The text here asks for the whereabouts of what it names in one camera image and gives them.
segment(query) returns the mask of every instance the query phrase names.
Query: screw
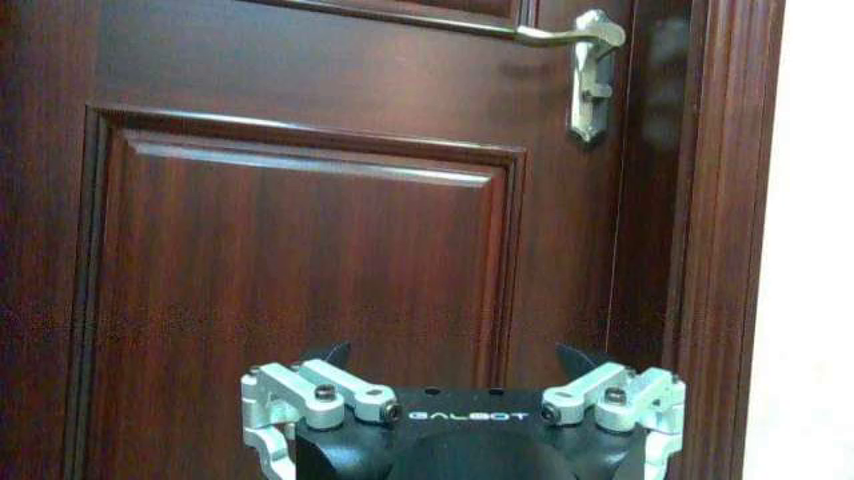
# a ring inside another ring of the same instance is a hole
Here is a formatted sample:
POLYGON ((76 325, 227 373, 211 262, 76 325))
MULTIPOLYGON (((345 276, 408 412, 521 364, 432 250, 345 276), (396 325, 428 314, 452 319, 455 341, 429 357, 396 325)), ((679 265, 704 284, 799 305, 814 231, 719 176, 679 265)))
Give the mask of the screw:
POLYGON ((291 441, 296 439, 296 424, 293 422, 287 422, 284 424, 284 438, 291 441))
POLYGON ((617 387, 609 387, 604 391, 604 401, 613 405, 625 405, 625 390, 617 387))
POLYGON ((379 411, 379 419, 384 423, 395 423, 397 420, 400 420, 400 404, 397 402, 385 402, 379 411))
POLYGON ((551 403, 543 403, 539 414, 548 425, 556 425, 560 422, 560 412, 551 403))
POLYGON ((335 385, 317 385, 317 388, 315 388, 315 398, 321 402, 331 402, 335 400, 335 385))

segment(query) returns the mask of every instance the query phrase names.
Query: silver bracket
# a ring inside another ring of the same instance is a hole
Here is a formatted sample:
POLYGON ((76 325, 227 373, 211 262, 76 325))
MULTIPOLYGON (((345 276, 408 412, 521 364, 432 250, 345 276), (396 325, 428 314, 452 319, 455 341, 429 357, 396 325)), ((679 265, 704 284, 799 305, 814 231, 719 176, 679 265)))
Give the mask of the silver bracket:
POLYGON ((547 388, 543 419, 553 426, 577 424, 593 407, 599 427, 630 432, 647 430, 644 480, 663 480, 667 460, 682 450, 684 382, 666 370, 650 368, 642 375, 616 363, 605 363, 560 387, 547 388))
POLYGON ((327 430, 344 421, 344 398, 335 390, 324 393, 317 395, 317 386, 277 363, 252 368, 240 378, 243 443, 257 451, 269 480, 296 478, 287 444, 293 424, 304 418, 309 428, 327 430))
POLYGON ((363 422, 393 423, 400 418, 400 404, 391 387, 365 382, 323 360, 303 362, 299 375, 315 385, 333 385, 363 422))

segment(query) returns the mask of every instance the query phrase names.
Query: dark brown door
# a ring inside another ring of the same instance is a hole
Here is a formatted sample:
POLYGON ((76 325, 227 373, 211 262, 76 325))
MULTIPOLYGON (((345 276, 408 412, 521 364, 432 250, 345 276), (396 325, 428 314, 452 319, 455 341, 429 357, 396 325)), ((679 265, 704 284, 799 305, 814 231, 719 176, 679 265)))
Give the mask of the dark brown door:
POLYGON ((86 478, 257 478, 239 377, 349 340, 389 384, 561 382, 607 333, 627 53, 565 133, 560 30, 625 0, 102 2, 86 115, 86 478), (325 9, 308 11, 305 7, 325 9))

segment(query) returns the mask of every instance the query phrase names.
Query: white wall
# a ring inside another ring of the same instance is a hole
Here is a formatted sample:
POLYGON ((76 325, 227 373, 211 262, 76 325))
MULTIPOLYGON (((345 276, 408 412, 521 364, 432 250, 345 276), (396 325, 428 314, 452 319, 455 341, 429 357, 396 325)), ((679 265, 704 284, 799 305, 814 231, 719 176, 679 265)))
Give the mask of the white wall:
POLYGON ((854 479, 854 2, 788 0, 744 480, 854 479))

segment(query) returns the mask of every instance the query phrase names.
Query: door handle backplate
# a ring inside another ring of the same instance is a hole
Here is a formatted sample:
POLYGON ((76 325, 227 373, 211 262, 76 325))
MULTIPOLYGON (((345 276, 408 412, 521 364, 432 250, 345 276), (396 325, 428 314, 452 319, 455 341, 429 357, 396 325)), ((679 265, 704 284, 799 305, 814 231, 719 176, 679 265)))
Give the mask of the door handle backplate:
POLYGON ((604 134, 608 103, 613 94, 613 50, 625 43, 625 31, 601 10, 589 10, 575 19, 575 29, 547 32, 519 26, 513 40, 529 47, 571 45, 572 98, 567 130, 585 144, 604 134))

